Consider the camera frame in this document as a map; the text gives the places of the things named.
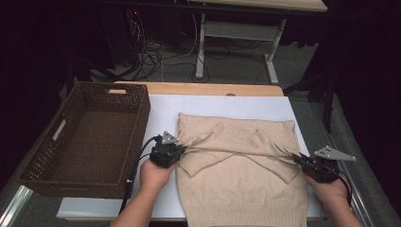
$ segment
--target human hand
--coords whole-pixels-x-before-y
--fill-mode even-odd
[[[318,183],[305,173],[304,178],[315,188],[316,195],[322,202],[324,210],[327,213],[330,214],[335,209],[339,209],[340,207],[349,207],[347,199],[348,192],[341,180],[336,179],[332,183]]]
[[[141,189],[159,193],[170,179],[175,166],[173,165],[170,168],[158,167],[147,159],[141,166]]]

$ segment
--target brown wicker basket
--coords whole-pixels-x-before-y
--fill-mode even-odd
[[[18,183],[44,196],[122,199],[149,112],[146,85],[77,83]]]

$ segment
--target beige sweater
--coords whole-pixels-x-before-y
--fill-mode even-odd
[[[294,127],[181,113],[178,138],[188,148],[177,181],[188,226],[306,226]]]

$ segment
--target gray carpet floor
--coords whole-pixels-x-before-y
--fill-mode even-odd
[[[190,42],[177,47],[168,43],[154,40],[153,49],[157,54],[167,58],[175,53],[184,55],[190,50]],[[269,51],[269,43],[252,43],[244,41],[208,40],[206,43],[205,71],[208,83],[233,84],[270,84],[263,55]],[[298,48],[296,44],[279,46],[273,63],[276,69],[279,86],[286,88],[301,80],[302,75],[313,56],[317,46]],[[196,51],[185,57],[175,57],[162,60],[163,64],[148,81],[193,82]],[[146,53],[156,56],[156,52],[147,49]],[[146,65],[149,72],[152,65]],[[93,72],[95,81],[108,81],[97,72]],[[351,129],[349,128],[339,101],[335,98],[333,104],[332,130],[328,134],[322,124],[322,103],[309,103],[307,92],[294,92],[289,95],[293,111],[300,125],[305,143],[309,151],[324,146],[331,146],[357,157],[357,162],[341,164],[341,167],[352,176],[355,197],[354,209],[365,226],[401,226],[400,219],[389,205],[380,184],[369,164],[363,158]],[[21,174],[32,151],[26,156],[8,185],[0,193],[0,212],[7,208],[9,201],[18,188],[15,179]],[[67,221],[56,218],[61,198],[47,198],[33,193],[17,218],[14,226],[109,226],[109,221]],[[328,220],[309,221],[308,226],[330,226]],[[185,223],[152,222],[150,226],[185,226]]]

